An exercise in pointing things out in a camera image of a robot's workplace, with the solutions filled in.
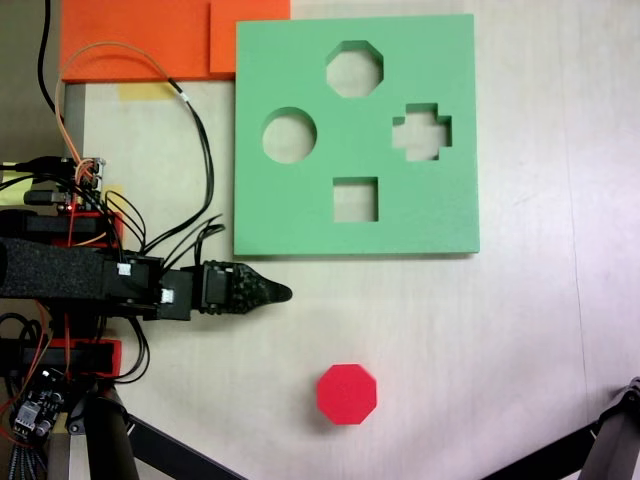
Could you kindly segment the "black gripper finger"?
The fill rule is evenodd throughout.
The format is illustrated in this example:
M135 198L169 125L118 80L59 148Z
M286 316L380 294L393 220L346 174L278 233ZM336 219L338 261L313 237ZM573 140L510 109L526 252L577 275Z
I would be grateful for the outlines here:
M263 277L246 264L232 263L229 273L228 313L249 313L259 307L284 303L293 298L288 286Z

